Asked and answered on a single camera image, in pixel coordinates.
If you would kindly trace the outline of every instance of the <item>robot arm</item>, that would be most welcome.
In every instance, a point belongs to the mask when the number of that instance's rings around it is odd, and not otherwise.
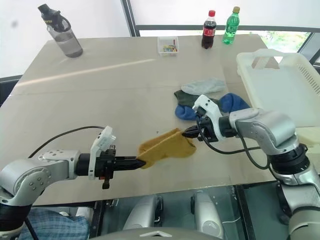
[[[134,170],[145,164],[135,156],[116,156],[114,145],[110,146],[115,138],[112,128],[107,126],[90,153],[58,149],[41,154],[38,159],[19,159],[8,164],[0,172],[0,239],[19,235],[32,204],[49,185],[89,176],[104,179],[102,188],[108,189],[114,171]]]
[[[298,141],[293,121],[280,112],[257,108],[222,116],[218,106],[204,95],[196,100],[193,109],[197,126],[189,127],[183,135],[204,140],[207,145],[236,136],[256,140],[267,155],[264,169],[269,168],[279,181],[279,198],[288,206],[286,214],[292,217],[291,239],[319,239],[320,178],[306,156],[307,147]]]

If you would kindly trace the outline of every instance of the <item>green soda bottle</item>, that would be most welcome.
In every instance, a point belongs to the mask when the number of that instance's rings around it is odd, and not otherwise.
[[[240,23],[239,12],[240,7],[235,6],[231,16],[226,21],[225,33],[222,39],[222,42],[225,44],[232,44],[235,40],[236,31],[238,30]]]

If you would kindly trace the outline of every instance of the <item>yellow cloth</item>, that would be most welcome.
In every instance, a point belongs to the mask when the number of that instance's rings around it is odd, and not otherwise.
[[[147,169],[161,159],[189,157],[196,149],[192,139],[182,136],[182,132],[176,128],[141,144],[137,159],[145,161],[142,169]]]

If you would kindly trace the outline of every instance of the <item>coca-cola bottle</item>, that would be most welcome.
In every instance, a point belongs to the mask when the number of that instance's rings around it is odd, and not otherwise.
[[[214,37],[217,28],[217,23],[215,20],[216,11],[210,10],[209,17],[205,20],[203,24],[203,33],[201,46],[204,49],[211,48],[214,44]]]

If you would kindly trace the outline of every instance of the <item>gray water bottle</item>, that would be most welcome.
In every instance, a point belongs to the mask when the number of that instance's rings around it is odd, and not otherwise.
[[[60,11],[53,10],[47,4],[38,7],[41,17],[47,25],[47,31],[51,34],[63,53],[69,58],[79,57],[83,53],[70,22],[60,15]]]

